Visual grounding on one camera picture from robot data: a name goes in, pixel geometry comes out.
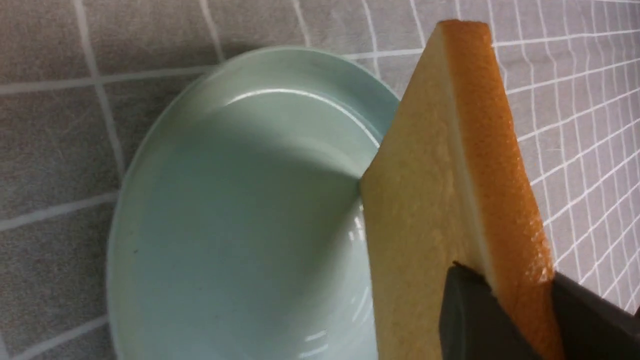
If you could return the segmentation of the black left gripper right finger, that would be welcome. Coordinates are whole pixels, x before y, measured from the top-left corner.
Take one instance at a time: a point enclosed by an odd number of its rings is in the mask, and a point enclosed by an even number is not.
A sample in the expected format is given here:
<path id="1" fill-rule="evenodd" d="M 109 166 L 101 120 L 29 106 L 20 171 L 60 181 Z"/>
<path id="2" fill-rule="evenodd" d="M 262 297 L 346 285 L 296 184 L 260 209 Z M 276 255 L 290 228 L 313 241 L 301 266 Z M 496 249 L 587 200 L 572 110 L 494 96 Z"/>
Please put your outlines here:
<path id="1" fill-rule="evenodd" d="M 638 360 L 640 321 L 560 272 L 553 309 L 567 360 Z"/>

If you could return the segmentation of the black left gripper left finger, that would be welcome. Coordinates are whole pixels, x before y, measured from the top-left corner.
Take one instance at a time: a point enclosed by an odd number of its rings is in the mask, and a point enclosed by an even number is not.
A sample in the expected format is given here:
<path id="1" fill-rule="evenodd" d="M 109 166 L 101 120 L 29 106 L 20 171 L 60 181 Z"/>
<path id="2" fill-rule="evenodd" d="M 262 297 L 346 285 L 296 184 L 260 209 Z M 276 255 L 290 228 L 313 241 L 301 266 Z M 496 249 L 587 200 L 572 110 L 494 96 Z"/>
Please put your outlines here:
<path id="1" fill-rule="evenodd" d="M 458 262 L 446 272 L 438 329 L 444 360 L 541 359 L 484 277 Z"/>

